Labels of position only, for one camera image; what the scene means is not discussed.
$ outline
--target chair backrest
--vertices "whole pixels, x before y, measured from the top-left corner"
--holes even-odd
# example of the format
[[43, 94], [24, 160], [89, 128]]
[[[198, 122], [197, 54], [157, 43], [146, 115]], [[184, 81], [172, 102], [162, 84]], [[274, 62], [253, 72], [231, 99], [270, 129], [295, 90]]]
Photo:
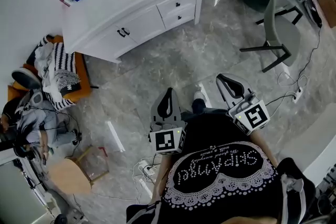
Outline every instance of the chair backrest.
[[275, 13], [277, 8], [290, 6], [289, 0], [270, 0], [264, 14], [264, 27], [266, 39], [271, 46], [281, 46], [275, 28]]

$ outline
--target drawer handle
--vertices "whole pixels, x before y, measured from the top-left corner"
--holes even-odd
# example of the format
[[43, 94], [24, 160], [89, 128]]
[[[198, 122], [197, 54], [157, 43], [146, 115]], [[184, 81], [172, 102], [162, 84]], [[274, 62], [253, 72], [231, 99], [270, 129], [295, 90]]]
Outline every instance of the drawer handle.
[[125, 37], [126, 35], [123, 35], [122, 33], [120, 33], [120, 30], [117, 31], [119, 33], [120, 36]]
[[130, 35], [130, 32], [127, 32], [126, 30], [125, 30], [125, 28], [122, 28], [121, 30], [123, 30], [124, 31], [124, 33], [126, 34], [126, 35]]

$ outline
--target cabinet door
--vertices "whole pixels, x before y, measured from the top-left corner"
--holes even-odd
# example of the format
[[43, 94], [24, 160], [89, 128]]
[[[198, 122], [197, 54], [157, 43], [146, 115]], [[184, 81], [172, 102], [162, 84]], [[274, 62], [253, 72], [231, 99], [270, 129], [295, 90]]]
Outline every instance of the cabinet door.
[[122, 30], [122, 33], [129, 35], [138, 44], [142, 44], [165, 32], [164, 24], [156, 5], [134, 12], [118, 21], [116, 26]]
[[111, 26], [101, 32], [79, 52], [106, 61], [115, 62], [116, 58], [135, 48], [138, 44], [118, 27]]

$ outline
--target white shoe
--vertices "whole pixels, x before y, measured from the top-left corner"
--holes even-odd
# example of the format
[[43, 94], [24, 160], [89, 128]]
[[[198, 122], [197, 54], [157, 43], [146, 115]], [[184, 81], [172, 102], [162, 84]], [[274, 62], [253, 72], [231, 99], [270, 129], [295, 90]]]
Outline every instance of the white shoe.
[[205, 95], [201, 91], [195, 92], [195, 94], [194, 94], [194, 101], [196, 99], [202, 99], [204, 102], [206, 102]]

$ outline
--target gray office chair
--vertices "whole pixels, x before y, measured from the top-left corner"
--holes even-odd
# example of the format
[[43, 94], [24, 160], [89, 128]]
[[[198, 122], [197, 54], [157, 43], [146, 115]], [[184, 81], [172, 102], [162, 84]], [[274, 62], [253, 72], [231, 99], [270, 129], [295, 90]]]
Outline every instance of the gray office chair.
[[[277, 8], [283, 7], [284, 10], [275, 12]], [[297, 17], [290, 22], [281, 15], [296, 11]], [[257, 21], [256, 24], [264, 23], [266, 41], [261, 47], [243, 48], [241, 52], [271, 50], [278, 59], [265, 67], [262, 71], [265, 73], [271, 68], [283, 62], [286, 66], [291, 66], [299, 52], [301, 35], [295, 24], [302, 17], [302, 12], [293, 6], [289, 0], [270, 0], [264, 19]]]

